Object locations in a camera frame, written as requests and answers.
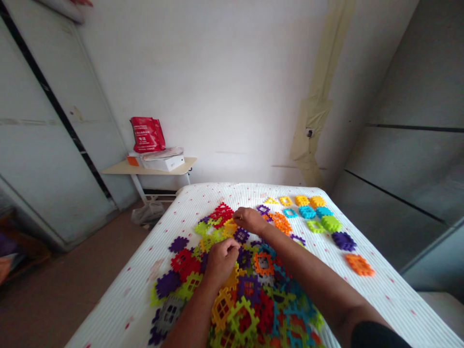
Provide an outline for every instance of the white table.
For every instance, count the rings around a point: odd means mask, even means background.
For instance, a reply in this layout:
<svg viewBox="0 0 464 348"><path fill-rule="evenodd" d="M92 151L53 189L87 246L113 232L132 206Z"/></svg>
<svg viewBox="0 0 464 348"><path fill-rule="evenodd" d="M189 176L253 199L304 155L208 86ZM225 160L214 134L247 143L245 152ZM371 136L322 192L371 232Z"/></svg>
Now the white table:
<svg viewBox="0 0 464 348"><path fill-rule="evenodd" d="M67 348L146 347L151 320L156 307L150 307L150 291L156 278L170 270L174 256L168 250L177 236L185 236L188 248L197 246L200 237L193 228L222 201L232 209L256 207L268 198L321 196L327 207L358 244L362 255L375 270L374 277L358 276L346 263L344 255L326 234L312 233L303 218L289 219L295 234L306 240L306 248L329 265L363 295L412 347L464 347L459 337L430 306L401 278L369 240L343 215L328 195L318 188L275 186L247 183L205 183L182 189L164 216L148 235L128 264L87 317ZM267 204L272 211L282 211L280 204ZM255 240L251 236L247 243ZM164 260L159 273L152 267ZM338 347L330 329L321 332L327 348Z"/></svg>
<svg viewBox="0 0 464 348"><path fill-rule="evenodd" d="M196 157L185 157L184 158L185 163L182 164L181 166L173 169L170 172L164 172L164 171L159 171L155 169L147 169L144 167L137 167L137 166L131 166L129 162L125 159L124 161L115 164L112 167L109 167L102 171L102 174L126 174L130 175L132 178L135 187L137 188L137 191L139 192L140 197L142 198L142 201L144 201L145 204L148 203L147 197L149 197L151 200L156 200L159 196L173 196L175 195L172 194L162 194L162 195L153 195L153 194L145 194L144 189L142 188L142 185L140 184L139 178L137 175L186 175L187 176L187 184L190 185L190 176L189 176L189 170L193 167L193 164L197 161Z"/></svg>

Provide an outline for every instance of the hand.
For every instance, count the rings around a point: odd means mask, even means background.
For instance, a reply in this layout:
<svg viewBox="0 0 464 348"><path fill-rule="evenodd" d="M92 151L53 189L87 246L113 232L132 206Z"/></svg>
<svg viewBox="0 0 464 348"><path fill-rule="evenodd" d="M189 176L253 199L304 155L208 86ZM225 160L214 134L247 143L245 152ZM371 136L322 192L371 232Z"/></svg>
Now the hand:
<svg viewBox="0 0 464 348"><path fill-rule="evenodd" d="M237 226L243 227L259 237L262 236L262 231L269 226L261 214L252 208L238 208L233 214L233 221Z"/></svg>
<svg viewBox="0 0 464 348"><path fill-rule="evenodd" d="M209 283L209 286L216 287L219 291L231 275L238 258L238 249L240 244L232 238L214 244L209 250L203 282Z"/></svg>

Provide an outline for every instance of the brown floor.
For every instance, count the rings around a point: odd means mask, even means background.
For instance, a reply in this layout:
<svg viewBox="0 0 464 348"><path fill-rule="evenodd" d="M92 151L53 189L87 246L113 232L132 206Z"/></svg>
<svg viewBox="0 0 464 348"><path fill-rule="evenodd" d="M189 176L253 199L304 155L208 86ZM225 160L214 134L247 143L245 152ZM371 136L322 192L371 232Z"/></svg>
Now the brown floor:
<svg viewBox="0 0 464 348"><path fill-rule="evenodd" d="M131 223L132 208L70 253L0 287L2 348L66 345L148 235Z"/></svg>

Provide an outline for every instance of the red bag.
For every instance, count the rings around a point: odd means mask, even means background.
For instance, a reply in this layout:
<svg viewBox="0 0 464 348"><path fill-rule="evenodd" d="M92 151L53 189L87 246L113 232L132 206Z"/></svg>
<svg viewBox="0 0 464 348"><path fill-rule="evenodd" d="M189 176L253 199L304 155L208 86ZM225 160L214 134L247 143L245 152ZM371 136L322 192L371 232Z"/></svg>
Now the red bag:
<svg viewBox="0 0 464 348"><path fill-rule="evenodd" d="M159 120L151 117L133 117L130 121L134 129L135 152L162 151L166 148Z"/></svg>

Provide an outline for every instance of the small table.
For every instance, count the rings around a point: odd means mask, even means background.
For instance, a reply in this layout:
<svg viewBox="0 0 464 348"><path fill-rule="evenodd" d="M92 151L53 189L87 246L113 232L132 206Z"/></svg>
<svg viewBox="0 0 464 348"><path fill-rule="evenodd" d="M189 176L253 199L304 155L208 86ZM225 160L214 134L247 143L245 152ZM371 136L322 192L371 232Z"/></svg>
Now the small table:
<svg viewBox="0 0 464 348"><path fill-rule="evenodd" d="M197 158L196 157L185 157L184 159L185 159L184 164L171 170L170 172L164 172L164 171L159 171L155 169L147 169L144 167L131 166L129 162L127 162L127 160L125 159L124 161L105 169L104 171L102 171L102 174L130 175L130 177L132 178L134 182L135 187L137 188L137 191L140 194L140 197L142 198L142 201L144 201L144 203L147 204L148 203L148 199L146 198L147 196L151 197L152 200L155 200L160 195L145 194L144 189L142 188L142 185L140 184L140 181L137 175L187 175L187 183L188 185L190 185L189 170L192 168L193 164L197 161ZM163 194L162 196L175 197L175 195L171 195L171 194Z"/></svg>

